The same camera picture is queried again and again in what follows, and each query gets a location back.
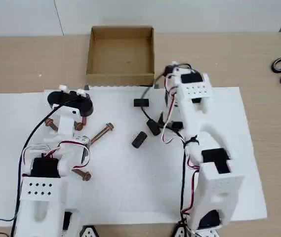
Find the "white bracket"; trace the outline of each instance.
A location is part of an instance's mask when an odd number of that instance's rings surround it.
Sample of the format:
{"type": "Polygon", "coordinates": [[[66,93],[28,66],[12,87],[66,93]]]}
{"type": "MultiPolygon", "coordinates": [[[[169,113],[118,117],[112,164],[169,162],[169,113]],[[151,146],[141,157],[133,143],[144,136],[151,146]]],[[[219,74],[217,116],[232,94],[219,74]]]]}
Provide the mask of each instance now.
{"type": "MultiPolygon", "coordinates": [[[[175,237],[184,237],[184,227],[178,228],[177,232],[175,233],[175,237]]],[[[191,232],[191,237],[219,237],[219,234],[215,230],[199,231],[196,232],[196,234],[194,232],[191,232]]]]}

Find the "red wire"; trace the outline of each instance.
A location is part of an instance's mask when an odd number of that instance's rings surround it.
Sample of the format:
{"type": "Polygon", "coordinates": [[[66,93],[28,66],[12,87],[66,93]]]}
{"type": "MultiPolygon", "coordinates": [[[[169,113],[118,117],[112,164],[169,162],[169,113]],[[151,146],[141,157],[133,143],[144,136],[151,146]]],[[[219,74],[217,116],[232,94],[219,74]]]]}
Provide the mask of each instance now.
{"type": "Polygon", "coordinates": [[[191,210],[192,207],[193,207],[193,203],[194,203],[194,177],[195,177],[195,174],[199,172],[199,170],[197,169],[196,171],[194,171],[193,175],[192,175],[192,181],[191,181],[191,193],[192,193],[192,197],[191,197],[191,204],[189,207],[187,208],[184,208],[182,210],[182,213],[185,214],[185,215],[189,215],[189,213],[187,211],[191,210]]]}
{"type": "Polygon", "coordinates": [[[171,109],[172,109],[172,107],[174,106],[174,101],[175,101],[175,95],[176,94],[176,92],[172,95],[173,96],[173,98],[172,98],[172,102],[171,102],[171,105],[170,105],[170,108],[169,108],[169,112],[168,112],[168,115],[167,115],[167,117],[166,117],[166,121],[165,122],[167,122],[168,120],[169,120],[169,117],[170,117],[170,113],[171,113],[171,109]]]}
{"type": "Polygon", "coordinates": [[[59,143],[59,145],[60,144],[63,144],[63,143],[70,143],[70,144],[77,144],[77,145],[83,145],[84,146],[84,144],[83,143],[80,143],[80,142],[74,142],[74,141],[62,141],[62,142],[60,142],[59,143]]]}
{"type": "Polygon", "coordinates": [[[192,168],[192,169],[200,169],[200,167],[198,165],[190,165],[190,159],[189,158],[188,158],[188,161],[186,162],[186,165],[189,168],[192,168]]]}
{"type": "MultiPolygon", "coordinates": [[[[62,142],[60,142],[59,143],[59,145],[60,144],[77,144],[77,145],[82,145],[82,146],[84,146],[84,144],[83,143],[80,143],[80,142],[74,142],[74,141],[62,141],[62,142]]],[[[83,167],[86,167],[88,164],[89,164],[89,162],[90,162],[90,160],[85,164],[85,165],[82,165],[82,166],[74,166],[73,167],[73,169],[80,169],[80,168],[83,168],[83,167]]]]}

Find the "open cardboard box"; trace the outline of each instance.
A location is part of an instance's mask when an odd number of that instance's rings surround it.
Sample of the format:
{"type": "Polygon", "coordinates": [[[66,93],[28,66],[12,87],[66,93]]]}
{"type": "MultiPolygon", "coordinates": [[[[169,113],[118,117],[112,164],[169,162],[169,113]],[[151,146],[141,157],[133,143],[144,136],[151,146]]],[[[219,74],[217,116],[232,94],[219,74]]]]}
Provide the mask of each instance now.
{"type": "Polygon", "coordinates": [[[89,85],[151,85],[154,80],[151,26],[93,26],[87,60],[89,85]]]}

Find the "bolt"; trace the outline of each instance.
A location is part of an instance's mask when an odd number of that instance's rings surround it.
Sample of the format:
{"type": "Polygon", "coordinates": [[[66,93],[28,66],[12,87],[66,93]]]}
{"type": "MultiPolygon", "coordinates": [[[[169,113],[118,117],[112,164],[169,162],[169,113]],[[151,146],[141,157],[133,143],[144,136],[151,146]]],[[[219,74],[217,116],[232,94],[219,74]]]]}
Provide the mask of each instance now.
{"type": "Polygon", "coordinates": [[[58,127],[53,123],[53,119],[51,119],[51,118],[47,118],[45,120],[45,125],[47,127],[51,127],[52,130],[54,130],[54,131],[58,131],[58,127]]]}
{"type": "Polygon", "coordinates": [[[109,122],[106,124],[106,127],[103,128],[98,134],[96,134],[92,139],[91,139],[91,145],[99,140],[101,137],[105,135],[108,131],[112,131],[114,126],[109,122]]]}
{"type": "Polygon", "coordinates": [[[81,131],[82,129],[83,129],[83,123],[75,121],[75,130],[76,131],[81,131]]]}
{"type": "Polygon", "coordinates": [[[78,174],[79,176],[81,176],[83,181],[89,181],[91,179],[91,177],[92,177],[92,175],[88,171],[84,172],[84,171],[82,171],[80,169],[73,169],[72,171],[74,173],[78,174]]]}

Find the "cable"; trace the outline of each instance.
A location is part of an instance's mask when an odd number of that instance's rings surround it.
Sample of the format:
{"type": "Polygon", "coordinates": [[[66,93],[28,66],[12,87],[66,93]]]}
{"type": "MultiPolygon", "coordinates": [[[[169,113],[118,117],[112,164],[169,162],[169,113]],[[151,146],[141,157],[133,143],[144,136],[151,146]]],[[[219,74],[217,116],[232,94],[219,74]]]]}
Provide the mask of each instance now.
{"type": "Polygon", "coordinates": [[[199,168],[200,168],[198,165],[190,165],[190,157],[189,157],[189,156],[187,157],[186,165],[187,165],[189,168],[192,168],[192,169],[199,169],[199,168]]]}
{"type": "Polygon", "coordinates": [[[187,208],[184,208],[182,210],[182,213],[185,214],[185,215],[189,215],[188,211],[192,209],[193,207],[193,202],[194,202],[194,177],[195,177],[195,174],[198,173],[200,170],[199,169],[196,169],[196,171],[194,171],[193,175],[192,175],[192,181],[191,181],[191,203],[190,203],[190,206],[187,207],[187,208]]]}
{"type": "MultiPolygon", "coordinates": [[[[9,219],[9,220],[5,220],[5,219],[1,219],[1,218],[0,218],[0,221],[11,222],[11,221],[13,221],[15,218],[16,218],[16,216],[14,216],[12,219],[9,219]]],[[[7,233],[4,233],[4,232],[0,232],[0,235],[4,235],[4,236],[6,236],[6,237],[9,237],[9,235],[8,235],[7,233]]]]}
{"type": "Polygon", "coordinates": [[[186,161],[186,154],[184,152],[183,163],[182,163],[182,186],[181,186],[181,202],[180,202],[180,216],[181,216],[181,222],[184,225],[184,237],[187,236],[185,218],[182,213],[183,203],[184,203],[184,188],[185,188],[185,161],[186,161]]]}
{"type": "Polygon", "coordinates": [[[25,164],[25,152],[26,152],[26,150],[27,150],[28,148],[30,148],[30,147],[45,147],[45,148],[48,148],[48,150],[50,150],[50,147],[49,147],[49,145],[47,145],[47,144],[33,144],[33,145],[29,145],[29,146],[25,147],[25,148],[23,149],[23,151],[22,151],[22,154],[23,154],[23,163],[24,163],[24,164],[25,164]]]}
{"type": "Polygon", "coordinates": [[[75,146],[80,146],[80,147],[83,147],[87,151],[87,155],[85,157],[89,156],[89,159],[86,162],[86,164],[84,164],[84,165],[76,165],[76,166],[73,167],[73,169],[80,169],[80,168],[86,167],[89,164],[90,159],[91,159],[91,152],[90,152],[90,149],[86,145],[84,145],[83,143],[80,143],[80,142],[62,141],[62,142],[59,143],[58,147],[61,144],[72,144],[72,145],[75,145],[75,146]]]}
{"type": "MultiPolygon", "coordinates": [[[[58,105],[57,107],[55,107],[48,115],[46,115],[37,125],[36,127],[33,129],[33,131],[31,132],[31,134],[28,136],[23,149],[25,149],[30,141],[30,139],[32,138],[33,134],[36,132],[36,130],[45,122],[45,120],[47,118],[49,118],[53,113],[55,113],[58,109],[60,109],[62,106],[65,106],[69,103],[75,102],[75,101],[79,101],[80,99],[75,99],[75,100],[71,100],[71,101],[67,101],[65,103],[62,103],[60,105],[58,105]]],[[[16,226],[16,220],[17,220],[17,213],[19,210],[19,206],[20,206],[20,190],[21,190],[21,168],[22,168],[22,153],[18,162],[18,179],[17,179],[17,194],[16,194],[16,205],[15,205],[15,214],[14,217],[12,218],[13,220],[13,224],[12,224],[12,229],[11,229],[11,234],[10,237],[14,236],[14,232],[15,232],[15,226],[16,226]]]]}
{"type": "Polygon", "coordinates": [[[167,115],[167,118],[166,118],[166,122],[164,123],[163,129],[162,129],[162,133],[161,133],[161,140],[165,144],[169,144],[174,138],[180,138],[181,141],[184,142],[184,139],[182,137],[179,137],[178,135],[171,137],[168,141],[164,140],[164,132],[165,132],[165,129],[167,127],[167,124],[169,123],[169,120],[171,118],[171,115],[172,115],[172,112],[173,112],[173,109],[174,109],[174,106],[175,106],[175,94],[176,93],[174,93],[172,95],[173,96],[172,103],[170,105],[169,112],[168,112],[168,115],[167,115]]]}
{"type": "Polygon", "coordinates": [[[53,0],[53,4],[55,5],[55,9],[56,9],[56,12],[57,12],[57,17],[58,17],[58,22],[59,22],[59,25],[60,25],[60,28],[61,28],[62,35],[64,36],[64,35],[65,35],[65,32],[64,32],[64,30],[63,30],[63,28],[62,28],[62,25],[61,25],[61,20],[60,20],[58,8],[57,8],[56,0],[53,0]]]}

